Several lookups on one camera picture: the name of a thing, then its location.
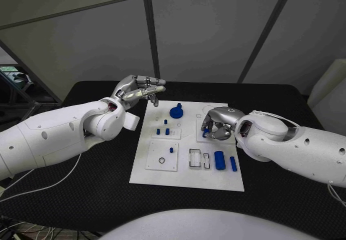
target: blue object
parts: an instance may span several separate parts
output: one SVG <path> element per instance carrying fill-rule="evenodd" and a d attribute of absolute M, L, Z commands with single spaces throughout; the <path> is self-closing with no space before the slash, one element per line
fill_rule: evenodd
<path fill-rule="evenodd" d="M 210 133 L 210 129 L 208 128 L 204 130 L 204 135 L 202 135 L 204 138 L 207 138 L 207 133 Z"/>
<path fill-rule="evenodd" d="M 182 116 L 184 116 L 185 112 L 184 112 L 184 109 L 182 109 L 182 103 L 179 103 L 176 105 L 176 107 L 174 107 L 169 111 L 169 115 L 175 118 L 175 119 L 179 119 Z"/>
<path fill-rule="evenodd" d="M 237 169 L 237 160 L 236 160 L 236 157 L 233 156 L 230 159 L 231 159 L 233 171 L 237 172 L 238 169 Z"/>
<path fill-rule="evenodd" d="M 225 170 L 227 169 L 227 165 L 225 165 L 224 152 L 223 151 L 217 151 L 214 153 L 214 156 L 215 156 L 215 168 L 218 170 Z"/>

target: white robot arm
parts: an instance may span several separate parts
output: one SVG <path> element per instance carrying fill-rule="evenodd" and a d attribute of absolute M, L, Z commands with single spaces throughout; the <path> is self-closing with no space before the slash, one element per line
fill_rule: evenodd
<path fill-rule="evenodd" d="M 346 188 L 346 136 L 298 124 L 289 128 L 279 118 L 262 111 L 246 115 L 237 109 L 217 107 L 201 130 L 205 137 L 220 140 L 234 131 L 238 147 L 256 160 L 274 161 L 309 179 Z"/>
<path fill-rule="evenodd" d="M 158 106 L 165 84 L 162 79 L 130 75 L 112 97 L 41 113 L 0 132 L 0 180 L 71 159 L 113 140 L 123 127 L 135 131 L 140 118 L 126 110 L 142 98 Z"/>

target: hole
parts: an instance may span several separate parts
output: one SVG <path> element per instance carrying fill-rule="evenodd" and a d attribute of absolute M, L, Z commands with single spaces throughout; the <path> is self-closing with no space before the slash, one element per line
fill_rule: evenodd
<path fill-rule="evenodd" d="M 76 131 L 76 124 L 73 122 L 70 123 L 70 128 L 73 131 Z"/>
<path fill-rule="evenodd" d="M 50 135 L 48 135 L 48 133 L 47 133 L 45 131 L 42 132 L 42 134 L 41 134 L 41 135 L 42 135 L 44 139 L 45 139 L 45 140 L 48 140 L 48 138 L 50 138 Z"/>
<path fill-rule="evenodd" d="M 341 154 L 341 155 L 345 155 L 345 153 L 346 153 L 345 148 L 341 148 L 339 154 Z"/>

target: black table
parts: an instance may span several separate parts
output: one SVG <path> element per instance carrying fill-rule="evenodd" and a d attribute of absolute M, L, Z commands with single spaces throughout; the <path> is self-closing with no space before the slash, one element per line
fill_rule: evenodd
<path fill-rule="evenodd" d="M 78 82 L 64 106 L 109 97 L 117 81 Z M 228 103 L 250 113 L 282 115 L 302 126 L 322 129 L 306 101 L 290 85 L 169 82 L 161 100 Z M 148 101 L 130 110 L 140 116 L 136 131 L 122 130 L 113 141 L 94 146 L 67 180 L 48 190 L 0 204 L 2 215 L 57 228 L 107 232 L 152 213 L 185 208 L 249 214 L 325 238 L 346 237 L 346 209 L 332 198 L 326 184 L 285 170 L 274 162 L 251 159 L 238 149 L 246 192 L 130 184 Z M 77 157 L 35 170 L 3 197 L 57 183 Z M 346 191 L 336 188 L 346 199 Z"/>

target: robotic hand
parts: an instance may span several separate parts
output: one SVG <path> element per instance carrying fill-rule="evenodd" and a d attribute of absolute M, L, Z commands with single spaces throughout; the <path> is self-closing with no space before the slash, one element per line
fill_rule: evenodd
<path fill-rule="evenodd" d="M 276 114 L 246 115 L 230 107 L 214 108 L 205 117 L 204 136 L 225 140 L 234 131 L 238 147 L 262 162 L 274 161 L 309 179 L 346 188 L 346 137 L 311 127 L 289 128 Z M 211 132 L 214 124 L 218 131 Z"/>
<path fill-rule="evenodd" d="M 135 131 L 140 118 L 126 110 L 140 99 L 158 107 L 156 93 L 166 90 L 165 84 L 162 79 L 130 75 L 112 97 L 41 113 L 0 132 L 0 180 L 71 159 L 113 140 L 123 127 Z"/>

